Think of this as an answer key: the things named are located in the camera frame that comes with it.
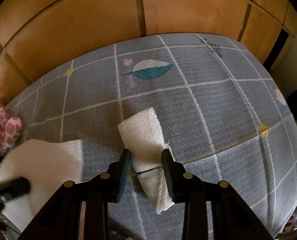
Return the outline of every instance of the giraffe print plush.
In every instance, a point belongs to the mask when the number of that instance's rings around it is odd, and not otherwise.
[[[0,109],[0,155],[14,146],[22,131],[22,122],[18,117],[8,117],[4,108]]]

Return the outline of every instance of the gray checkered tablecloth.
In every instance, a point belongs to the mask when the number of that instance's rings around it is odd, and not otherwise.
[[[167,66],[135,67],[151,59]],[[237,41],[163,34],[113,44],[57,67],[18,95],[9,112],[24,123],[21,142],[81,139],[87,180],[119,159],[117,125],[153,107],[175,160],[204,181],[227,180],[274,235],[297,204],[297,127],[276,88]],[[266,136],[258,132],[263,125]],[[109,213],[112,229],[134,239],[181,239],[184,205],[157,215],[135,174]]]

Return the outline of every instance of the pink giraffe pattern cloth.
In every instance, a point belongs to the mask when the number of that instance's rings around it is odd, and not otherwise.
[[[18,117],[8,117],[4,108],[0,108],[0,155],[14,146],[22,131],[22,122]]]

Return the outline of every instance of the brass screw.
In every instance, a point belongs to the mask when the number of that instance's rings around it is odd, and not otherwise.
[[[110,174],[107,173],[107,172],[103,172],[103,173],[101,174],[101,179],[108,179],[109,177],[110,177]]]
[[[223,180],[220,182],[220,187],[227,188],[228,186],[229,186],[229,184],[226,181]]]
[[[190,172],[186,172],[186,173],[183,174],[183,177],[186,178],[186,179],[191,179],[191,178],[193,178],[193,175]]]
[[[68,180],[64,182],[64,187],[72,187],[74,185],[73,181]]]

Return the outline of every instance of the white wall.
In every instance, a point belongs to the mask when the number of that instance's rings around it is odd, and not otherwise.
[[[281,64],[270,74],[285,97],[297,90],[297,33]]]

